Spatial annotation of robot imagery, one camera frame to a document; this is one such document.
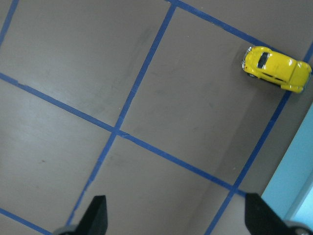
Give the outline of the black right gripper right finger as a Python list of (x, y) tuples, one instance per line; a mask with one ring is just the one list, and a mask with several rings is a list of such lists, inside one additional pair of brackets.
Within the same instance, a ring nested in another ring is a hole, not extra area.
[(251, 235), (286, 234), (286, 224), (257, 193), (246, 194), (245, 225)]

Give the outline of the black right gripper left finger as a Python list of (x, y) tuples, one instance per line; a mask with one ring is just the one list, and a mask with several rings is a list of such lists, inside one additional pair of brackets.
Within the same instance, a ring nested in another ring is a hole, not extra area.
[(75, 229), (76, 235), (105, 235), (108, 229), (105, 195), (95, 196)]

